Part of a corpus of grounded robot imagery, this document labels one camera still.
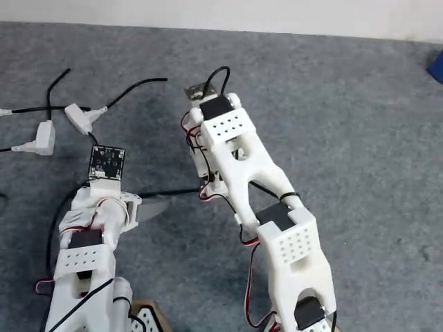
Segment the blue object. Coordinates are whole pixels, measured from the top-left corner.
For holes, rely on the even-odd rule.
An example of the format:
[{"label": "blue object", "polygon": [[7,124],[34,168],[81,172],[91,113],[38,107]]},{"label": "blue object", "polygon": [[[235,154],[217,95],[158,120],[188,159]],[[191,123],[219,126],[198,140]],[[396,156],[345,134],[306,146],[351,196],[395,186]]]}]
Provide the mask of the blue object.
[{"label": "blue object", "polygon": [[443,84],[443,51],[437,55],[433,63],[428,66],[427,70],[437,82]]}]

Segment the black circuit board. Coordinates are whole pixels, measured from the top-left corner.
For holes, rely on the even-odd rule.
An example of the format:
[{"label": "black circuit board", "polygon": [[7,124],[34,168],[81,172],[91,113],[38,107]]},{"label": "black circuit board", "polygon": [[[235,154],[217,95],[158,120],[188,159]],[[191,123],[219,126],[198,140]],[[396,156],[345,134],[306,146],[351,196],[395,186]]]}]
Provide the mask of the black circuit board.
[{"label": "black circuit board", "polygon": [[108,178],[120,181],[123,175],[125,149],[94,145],[89,161],[89,178]]}]

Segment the white plastic frame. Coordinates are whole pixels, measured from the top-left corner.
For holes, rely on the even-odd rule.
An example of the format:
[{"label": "white plastic frame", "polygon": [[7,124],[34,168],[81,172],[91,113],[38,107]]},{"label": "white plastic frame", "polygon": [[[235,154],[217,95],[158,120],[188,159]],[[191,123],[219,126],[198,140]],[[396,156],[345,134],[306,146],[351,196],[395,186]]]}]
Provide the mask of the white plastic frame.
[{"label": "white plastic frame", "polygon": [[[298,331],[294,310],[299,300],[316,296],[325,313],[336,310],[336,299],[329,263],[320,247],[315,217],[295,194],[283,198],[289,206],[288,217],[293,226],[281,231],[270,221],[260,225],[248,199],[248,184],[255,181],[278,197],[294,193],[294,189],[281,168],[271,159],[256,133],[248,113],[234,93],[228,94],[234,109],[210,120],[203,120],[199,103],[193,103],[186,129],[200,125],[201,136],[194,142],[206,148],[212,172],[218,171],[228,188],[237,222],[249,232],[257,234],[266,251],[269,268],[269,295],[275,320],[284,332]],[[241,149],[243,156],[236,159],[233,152]],[[205,165],[194,157],[199,175]]]}]

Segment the white wall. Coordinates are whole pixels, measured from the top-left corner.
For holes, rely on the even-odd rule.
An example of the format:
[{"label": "white wall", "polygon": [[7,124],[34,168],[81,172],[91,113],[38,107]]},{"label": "white wall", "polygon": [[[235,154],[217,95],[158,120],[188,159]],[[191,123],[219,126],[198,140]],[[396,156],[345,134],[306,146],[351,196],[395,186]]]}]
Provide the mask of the white wall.
[{"label": "white wall", "polygon": [[443,42],[443,0],[0,0],[0,20]]}]

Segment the cable connector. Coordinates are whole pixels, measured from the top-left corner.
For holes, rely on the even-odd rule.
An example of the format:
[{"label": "cable connector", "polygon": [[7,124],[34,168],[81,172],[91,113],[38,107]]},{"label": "cable connector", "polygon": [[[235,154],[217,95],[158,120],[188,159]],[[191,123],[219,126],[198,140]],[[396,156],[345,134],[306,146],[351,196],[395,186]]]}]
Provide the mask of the cable connector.
[{"label": "cable connector", "polygon": [[55,128],[51,120],[41,122],[37,129],[37,136],[32,142],[17,145],[11,148],[14,152],[30,152],[40,156],[50,156],[54,152]]},{"label": "cable connector", "polygon": [[106,113],[107,110],[108,108],[105,106],[101,109],[84,112],[77,104],[71,104],[64,109],[64,112],[74,127],[83,135],[87,135],[92,132],[92,123]]},{"label": "cable connector", "polygon": [[0,116],[11,116],[12,109],[0,109]]}]

